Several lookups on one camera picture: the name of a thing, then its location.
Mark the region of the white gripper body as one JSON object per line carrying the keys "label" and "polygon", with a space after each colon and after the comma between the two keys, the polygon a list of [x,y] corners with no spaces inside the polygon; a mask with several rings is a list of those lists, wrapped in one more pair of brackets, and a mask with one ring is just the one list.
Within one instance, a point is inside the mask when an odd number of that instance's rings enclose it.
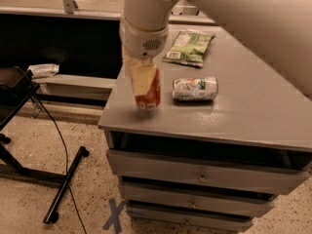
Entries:
{"label": "white gripper body", "polygon": [[165,27],[156,31],[146,31],[121,18],[119,33],[127,53],[134,59],[145,59],[154,58],[164,50],[169,29]]}

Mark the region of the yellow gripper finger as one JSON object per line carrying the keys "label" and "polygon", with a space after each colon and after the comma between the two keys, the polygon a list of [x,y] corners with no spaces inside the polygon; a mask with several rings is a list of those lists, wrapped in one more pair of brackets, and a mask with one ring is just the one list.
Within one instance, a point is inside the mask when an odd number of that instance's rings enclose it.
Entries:
{"label": "yellow gripper finger", "polygon": [[154,80],[157,67],[154,63],[135,64],[132,67],[132,84],[134,95],[145,96]]}
{"label": "yellow gripper finger", "polygon": [[125,74],[130,79],[133,79],[133,74],[132,74],[133,59],[130,57],[125,47],[122,48],[122,59],[123,59],[123,67],[125,69]]}

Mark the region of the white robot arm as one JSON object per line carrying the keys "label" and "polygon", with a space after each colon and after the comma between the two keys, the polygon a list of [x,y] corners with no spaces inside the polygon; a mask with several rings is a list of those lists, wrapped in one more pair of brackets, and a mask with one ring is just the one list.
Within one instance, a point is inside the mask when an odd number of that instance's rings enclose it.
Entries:
{"label": "white robot arm", "polygon": [[[304,95],[312,95],[312,0],[188,0]],[[164,49],[178,0],[124,0],[123,47],[135,59]]]}

